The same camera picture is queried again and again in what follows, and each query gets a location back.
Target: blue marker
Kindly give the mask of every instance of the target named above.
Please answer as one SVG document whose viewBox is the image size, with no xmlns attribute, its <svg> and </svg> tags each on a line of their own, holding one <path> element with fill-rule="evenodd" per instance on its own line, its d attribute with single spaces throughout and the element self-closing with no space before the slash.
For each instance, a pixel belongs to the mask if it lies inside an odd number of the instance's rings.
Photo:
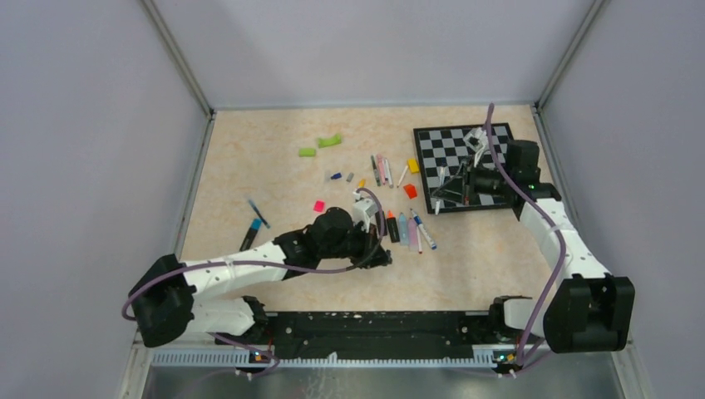
<svg viewBox="0 0 705 399">
<path fill-rule="evenodd" d="M 240 245 L 240 252 L 246 251 L 252 247 L 254 238 L 257 237 L 257 232 L 259 231 L 259 226 L 262 224 L 262 220 L 255 219 L 247 230 L 247 234 L 244 236 L 243 243 Z"/>
<path fill-rule="evenodd" d="M 414 217 L 414 220 L 417 222 L 419 231 L 421 231 L 421 234 L 423 235 L 423 238 L 426 239 L 426 242 L 428 243 L 429 246 L 431 246 L 431 249 L 436 249 L 436 242 L 433 241 L 431 238 L 431 235 L 428 233 L 426 230 L 426 226 L 423 225 L 421 222 L 421 218 L 418 217 L 418 213 L 414 212 L 414 209 L 412 209 L 412 216 Z"/>
<path fill-rule="evenodd" d="M 407 225 L 407 217 L 404 213 L 399 214 L 399 235 L 402 238 L 402 245 L 409 246 L 409 226 Z"/>
</svg>

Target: white wall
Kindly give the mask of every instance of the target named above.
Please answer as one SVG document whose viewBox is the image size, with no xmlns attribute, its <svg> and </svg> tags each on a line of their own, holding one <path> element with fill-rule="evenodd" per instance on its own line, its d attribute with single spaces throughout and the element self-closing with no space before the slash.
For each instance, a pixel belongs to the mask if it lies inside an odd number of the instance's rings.
<svg viewBox="0 0 705 399">
<path fill-rule="evenodd" d="M 535 101 L 590 0 L 157 0 L 215 108 Z"/>
<path fill-rule="evenodd" d="M 114 397 L 205 127 L 135 0 L 0 5 L 0 397 Z"/>
<path fill-rule="evenodd" d="M 703 397 L 705 2 L 611 2 L 546 112 L 579 228 L 636 286 L 658 397 Z"/>
</svg>

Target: green block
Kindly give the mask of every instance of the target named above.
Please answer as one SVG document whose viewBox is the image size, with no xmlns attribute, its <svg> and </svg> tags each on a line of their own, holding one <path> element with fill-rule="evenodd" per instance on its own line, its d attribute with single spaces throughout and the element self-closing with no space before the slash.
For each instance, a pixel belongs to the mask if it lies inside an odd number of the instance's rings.
<svg viewBox="0 0 705 399">
<path fill-rule="evenodd" d="M 299 148 L 298 156 L 316 156 L 315 148 Z"/>
<path fill-rule="evenodd" d="M 343 137 L 340 133 L 330 137 L 328 139 L 318 139 L 318 148 L 330 147 L 332 145 L 338 145 L 343 142 Z"/>
</svg>

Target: chessboard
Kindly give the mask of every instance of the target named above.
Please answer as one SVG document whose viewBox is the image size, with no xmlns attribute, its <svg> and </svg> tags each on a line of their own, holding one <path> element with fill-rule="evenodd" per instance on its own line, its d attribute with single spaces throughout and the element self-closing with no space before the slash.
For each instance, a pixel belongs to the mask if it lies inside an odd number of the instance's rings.
<svg viewBox="0 0 705 399">
<path fill-rule="evenodd" d="M 463 137 L 476 127 L 482 125 L 468 126 L 447 126 L 447 127 L 425 127 L 414 129 L 414 141 L 417 148 L 417 159 L 422 175 L 423 194 L 426 198 L 426 211 L 429 214 L 435 213 L 436 199 L 431 198 L 431 192 L 441 186 L 439 168 L 447 166 L 450 173 L 446 173 L 446 181 L 449 176 L 458 172 L 463 158 L 472 162 L 475 152 L 465 144 Z M 513 139 L 509 124 L 492 124 L 492 145 L 497 150 L 500 162 L 505 163 L 505 155 L 509 140 Z M 487 168 L 494 169 L 492 157 L 487 151 L 481 163 Z M 492 195 L 478 195 L 467 206 L 455 204 L 450 201 L 441 201 L 441 214 L 449 212 L 462 212 L 466 210 L 499 209 L 508 208 L 509 205 L 501 197 Z"/>
</svg>

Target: small block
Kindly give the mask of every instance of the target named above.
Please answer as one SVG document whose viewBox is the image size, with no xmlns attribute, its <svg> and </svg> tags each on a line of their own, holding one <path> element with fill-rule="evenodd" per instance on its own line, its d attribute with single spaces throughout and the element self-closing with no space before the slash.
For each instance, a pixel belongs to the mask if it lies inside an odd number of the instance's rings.
<svg viewBox="0 0 705 399">
<path fill-rule="evenodd" d="M 334 135 L 333 137 L 328 137 L 327 139 L 318 139 L 318 148 L 330 147 L 332 145 L 338 145 L 343 142 L 343 137 L 340 133 Z"/>
<path fill-rule="evenodd" d="M 414 185 L 405 185 L 404 186 L 404 191 L 407 192 L 407 195 L 409 196 L 410 200 L 413 200 L 414 198 L 417 197 L 417 188 L 414 187 Z"/>
<path fill-rule="evenodd" d="M 319 213 L 322 213 L 324 209 L 326 209 L 326 203 L 323 201 L 316 201 L 316 204 L 313 206 L 313 210 Z"/>
<path fill-rule="evenodd" d="M 315 148 L 299 148 L 298 156 L 316 156 Z"/>
<path fill-rule="evenodd" d="M 409 165 L 409 171 L 412 173 L 418 173 L 418 162 L 417 160 L 408 160 L 407 164 Z"/>
</svg>

